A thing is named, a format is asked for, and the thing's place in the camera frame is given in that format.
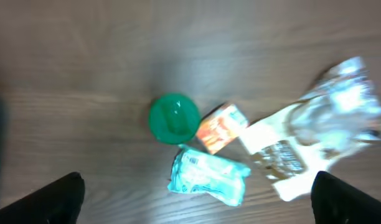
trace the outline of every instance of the candy wrapper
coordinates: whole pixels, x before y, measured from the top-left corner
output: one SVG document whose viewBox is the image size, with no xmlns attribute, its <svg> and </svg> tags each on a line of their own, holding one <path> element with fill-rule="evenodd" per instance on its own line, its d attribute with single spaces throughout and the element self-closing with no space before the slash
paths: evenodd
<svg viewBox="0 0 381 224">
<path fill-rule="evenodd" d="M 181 145 L 172 166 L 168 189 L 183 194 L 209 193 L 230 206 L 238 206 L 245 194 L 244 178 L 250 168 L 239 162 L 211 156 Z"/>
<path fill-rule="evenodd" d="M 234 104 L 225 104 L 200 124 L 196 133 L 208 152 L 215 154 L 248 127 L 246 117 Z"/>
<path fill-rule="evenodd" d="M 362 59 L 351 58 L 240 136 L 283 200 L 309 193 L 318 171 L 381 140 L 381 105 L 372 90 Z"/>
</svg>

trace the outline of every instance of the green bottle cap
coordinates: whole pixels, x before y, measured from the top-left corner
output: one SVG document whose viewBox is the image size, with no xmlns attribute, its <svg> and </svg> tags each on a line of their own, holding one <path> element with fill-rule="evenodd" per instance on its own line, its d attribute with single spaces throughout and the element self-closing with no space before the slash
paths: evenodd
<svg viewBox="0 0 381 224">
<path fill-rule="evenodd" d="M 199 110 L 191 99 L 170 93 L 153 103 L 149 127 L 158 141 L 181 144 L 195 136 L 200 119 Z"/>
</svg>

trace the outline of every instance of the orange box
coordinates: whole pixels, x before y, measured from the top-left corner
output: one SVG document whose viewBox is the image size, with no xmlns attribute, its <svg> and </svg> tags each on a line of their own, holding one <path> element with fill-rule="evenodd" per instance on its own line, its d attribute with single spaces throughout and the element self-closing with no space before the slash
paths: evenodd
<svg viewBox="0 0 381 224">
<path fill-rule="evenodd" d="M 245 115 L 234 104 L 227 103 L 201 122 L 196 136 L 210 154 L 215 154 L 248 126 Z"/>
</svg>

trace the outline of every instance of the brown wooden floor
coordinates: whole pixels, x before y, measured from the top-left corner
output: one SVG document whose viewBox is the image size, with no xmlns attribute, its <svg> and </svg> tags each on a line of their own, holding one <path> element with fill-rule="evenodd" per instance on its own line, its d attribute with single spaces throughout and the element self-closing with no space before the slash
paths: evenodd
<svg viewBox="0 0 381 224">
<path fill-rule="evenodd" d="M 80 223 L 312 223 L 309 197 L 282 202 L 256 169 L 240 208 L 169 193 L 177 149 L 145 115 L 180 91 L 203 114 L 230 100 L 258 119 L 355 55 L 381 98 L 379 0 L 0 0 L 0 207 L 79 171 Z M 239 142 L 220 154 L 246 155 Z M 332 173 L 381 198 L 381 147 Z"/>
</svg>

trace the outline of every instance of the light blue plastic packet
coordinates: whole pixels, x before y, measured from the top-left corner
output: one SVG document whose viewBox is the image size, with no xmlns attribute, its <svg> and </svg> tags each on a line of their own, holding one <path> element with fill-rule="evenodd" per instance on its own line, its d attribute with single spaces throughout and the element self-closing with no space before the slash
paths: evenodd
<svg viewBox="0 0 381 224">
<path fill-rule="evenodd" d="M 242 203 L 245 194 L 245 178 L 250 168 L 245 164 L 211 156 L 184 144 L 172 166 L 172 192 L 182 194 L 209 193 L 230 206 Z"/>
</svg>

